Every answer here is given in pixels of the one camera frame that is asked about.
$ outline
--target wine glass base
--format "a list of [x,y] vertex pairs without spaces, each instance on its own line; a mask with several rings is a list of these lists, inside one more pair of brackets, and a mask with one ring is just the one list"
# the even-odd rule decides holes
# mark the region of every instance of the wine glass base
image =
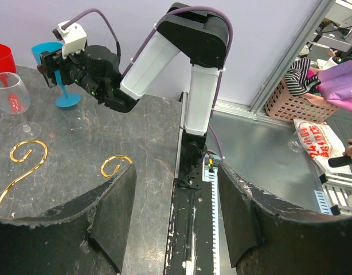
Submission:
[[18,141],[35,139],[41,133],[41,126],[36,122],[27,122],[26,124],[19,124],[15,127],[13,131],[14,137]]
[[68,93],[68,97],[65,95],[59,96],[55,100],[55,104],[61,108],[67,108],[74,106],[80,101],[80,95],[78,93]]

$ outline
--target plastic bag with red text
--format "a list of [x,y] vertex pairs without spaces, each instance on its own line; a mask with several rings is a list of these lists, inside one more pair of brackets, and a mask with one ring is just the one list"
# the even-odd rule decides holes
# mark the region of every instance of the plastic bag with red text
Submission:
[[328,164],[330,158],[343,156],[345,151],[343,143],[329,125],[302,119],[294,119],[294,123],[303,148],[321,170],[332,174],[352,174],[349,166],[332,168]]

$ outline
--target plastic basket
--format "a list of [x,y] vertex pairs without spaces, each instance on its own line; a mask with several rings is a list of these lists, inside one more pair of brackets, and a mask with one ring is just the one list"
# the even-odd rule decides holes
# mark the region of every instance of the plastic basket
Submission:
[[271,117],[293,123],[293,119],[304,119],[321,123],[338,110],[323,97],[305,93],[290,94],[283,78],[265,104],[265,111]]

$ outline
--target purple cloth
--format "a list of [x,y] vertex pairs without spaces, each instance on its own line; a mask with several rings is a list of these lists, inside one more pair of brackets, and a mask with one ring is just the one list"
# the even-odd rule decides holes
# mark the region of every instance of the purple cloth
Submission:
[[318,73],[318,92],[330,103],[352,112],[352,61]]

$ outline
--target wall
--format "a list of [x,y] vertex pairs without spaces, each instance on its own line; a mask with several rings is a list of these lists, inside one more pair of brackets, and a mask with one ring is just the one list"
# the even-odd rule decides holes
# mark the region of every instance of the wall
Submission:
[[[318,0],[185,0],[188,5],[218,8],[232,21],[234,41],[226,63],[220,99],[249,105]],[[122,46],[121,71],[172,0],[0,0],[0,43],[9,45],[17,64],[36,67],[30,48],[54,41],[51,30],[90,7],[110,21]],[[89,44],[116,52],[97,14],[79,22]],[[149,94],[178,98],[190,81],[189,60],[178,55],[153,83]]]

